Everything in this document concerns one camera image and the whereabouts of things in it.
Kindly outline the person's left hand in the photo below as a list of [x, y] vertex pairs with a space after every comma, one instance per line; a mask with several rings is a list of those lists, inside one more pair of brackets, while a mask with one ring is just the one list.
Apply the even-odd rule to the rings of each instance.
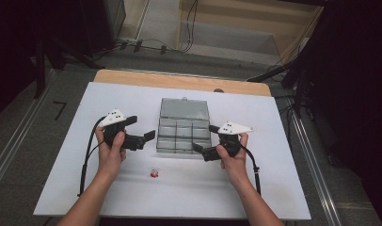
[[107, 145], [103, 140], [103, 128], [98, 127], [95, 136], [99, 143], [99, 166], [96, 178], [100, 181], [112, 183], [119, 174], [120, 164], [126, 158], [126, 152], [121, 148], [125, 140], [125, 133], [118, 132], [113, 144]]

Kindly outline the white table board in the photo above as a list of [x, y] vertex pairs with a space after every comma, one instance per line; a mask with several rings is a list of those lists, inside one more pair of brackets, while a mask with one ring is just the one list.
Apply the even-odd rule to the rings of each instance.
[[[250, 180], [261, 185], [263, 199], [281, 219], [310, 218], [274, 98], [186, 89], [159, 89], [90, 83], [78, 106], [48, 180], [34, 210], [37, 216], [62, 216], [77, 199], [82, 168], [92, 178], [98, 168], [96, 146], [90, 133], [95, 122], [117, 108], [136, 115], [131, 134], [157, 128], [163, 98], [206, 101], [210, 122], [220, 126], [232, 121], [249, 126], [247, 162]], [[152, 169], [159, 170], [151, 178]], [[109, 189], [101, 211], [108, 217], [137, 218], [239, 218], [245, 216], [235, 189], [217, 161], [205, 162], [189, 154], [164, 154], [156, 143], [128, 152], [118, 179]]]

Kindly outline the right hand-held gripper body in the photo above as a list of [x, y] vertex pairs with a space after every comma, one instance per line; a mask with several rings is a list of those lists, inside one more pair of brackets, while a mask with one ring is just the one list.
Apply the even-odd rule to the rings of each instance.
[[[238, 136], [252, 131], [253, 129], [251, 127], [231, 121], [225, 122], [219, 127], [218, 130], [217, 135], [219, 137], [219, 144], [226, 149], [229, 156], [234, 157], [238, 154], [241, 148], [241, 143]], [[204, 148], [201, 155], [205, 161], [215, 161], [220, 159], [220, 156], [216, 151], [216, 147]]]

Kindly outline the person's right hand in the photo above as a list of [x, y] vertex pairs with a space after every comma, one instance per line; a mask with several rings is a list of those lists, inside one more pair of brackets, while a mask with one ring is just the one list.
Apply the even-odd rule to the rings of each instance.
[[231, 184], [235, 188], [249, 181], [246, 169], [247, 154], [243, 148], [240, 148], [238, 154], [234, 157], [229, 156], [222, 145], [218, 145], [216, 151], [221, 157], [221, 168], [226, 171]]

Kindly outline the metal floor rail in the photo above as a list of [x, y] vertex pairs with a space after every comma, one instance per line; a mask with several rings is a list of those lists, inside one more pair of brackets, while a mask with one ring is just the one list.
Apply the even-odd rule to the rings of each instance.
[[46, 88], [40, 97], [35, 98], [36, 85], [31, 84], [0, 114], [0, 183], [58, 75], [57, 70], [49, 70]]
[[291, 108], [291, 119], [294, 129], [299, 142], [301, 143], [301, 148], [309, 166], [310, 175], [312, 181], [314, 182], [321, 206], [323, 207], [328, 226], [342, 226], [342, 221], [336, 209], [335, 202], [333, 201], [329, 188], [326, 185], [325, 177], [320, 169], [319, 163], [317, 162], [304, 124], [295, 113], [295, 103], [291, 99], [288, 99], [287, 104]]

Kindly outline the clear grey plastic compartment box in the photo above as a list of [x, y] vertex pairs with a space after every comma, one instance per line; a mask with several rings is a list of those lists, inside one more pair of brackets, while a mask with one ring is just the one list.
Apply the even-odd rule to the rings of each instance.
[[194, 144], [212, 145], [206, 101], [163, 98], [157, 134], [158, 153], [194, 154]]

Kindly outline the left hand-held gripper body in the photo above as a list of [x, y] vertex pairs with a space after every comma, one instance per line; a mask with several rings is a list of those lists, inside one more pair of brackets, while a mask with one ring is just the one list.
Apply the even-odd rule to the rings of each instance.
[[[100, 122], [100, 126], [103, 128], [103, 141], [109, 147], [113, 145], [117, 133], [124, 131], [126, 126], [131, 125], [124, 123], [127, 118], [118, 109], [114, 109]], [[145, 142], [144, 137], [125, 135], [121, 148], [131, 151], [142, 150]]]

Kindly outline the dark curtain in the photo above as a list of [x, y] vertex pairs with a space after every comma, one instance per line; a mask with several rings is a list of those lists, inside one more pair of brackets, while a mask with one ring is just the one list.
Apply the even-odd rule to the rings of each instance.
[[328, 150], [357, 174], [382, 221], [382, 0], [292, 0], [323, 7], [282, 85], [310, 85]]

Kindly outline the beige stepped platform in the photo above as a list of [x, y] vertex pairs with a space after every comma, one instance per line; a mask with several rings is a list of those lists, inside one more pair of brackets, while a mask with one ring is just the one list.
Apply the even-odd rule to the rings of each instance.
[[180, 0], [178, 43], [195, 55], [286, 64], [310, 38], [320, 6], [282, 0]]

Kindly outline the black metal stand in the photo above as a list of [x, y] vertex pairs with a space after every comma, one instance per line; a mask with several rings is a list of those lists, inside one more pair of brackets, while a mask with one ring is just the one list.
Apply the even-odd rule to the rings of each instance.
[[36, 45], [36, 84], [37, 89], [35, 93], [35, 99], [39, 97], [46, 90], [46, 75], [45, 75], [45, 60], [50, 61], [50, 64], [54, 69], [62, 70], [65, 67], [65, 60], [61, 52], [64, 51], [69, 53], [74, 58], [78, 59], [80, 62], [86, 64], [92, 69], [104, 69], [104, 66], [98, 65], [92, 60], [86, 58], [79, 51], [70, 47], [69, 44], [65, 43], [56, 37], [42, 37]]
[[281, 80], [281, 86], [284, 89], [291, 89], [296, 85], [294, 97], [294, 111], [298, 118], [301, 118], [300, 108], [302, 106], [302, 97], [305, 88], [308, 85], [308, 70], [311, 63], [315, 61], [316, 54], [310, 47], [306, 47], [290, 62], [283, 66], [276, 67], [262, 75], [253, 76], [247, 79], [247, 82], [261, 83], [269, 78], [287, 71], [285, 77]]

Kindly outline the wooden table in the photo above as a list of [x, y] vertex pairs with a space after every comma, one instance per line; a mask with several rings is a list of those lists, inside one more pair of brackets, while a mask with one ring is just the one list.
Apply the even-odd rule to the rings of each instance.
[[250, 83], [167, 73], [98, 70], [94, 81], [99, 83], [143, 87], [192, 89], [216, 92], [222, 90], [224, 93], [271, 96], [270, 88], [263, 83]]

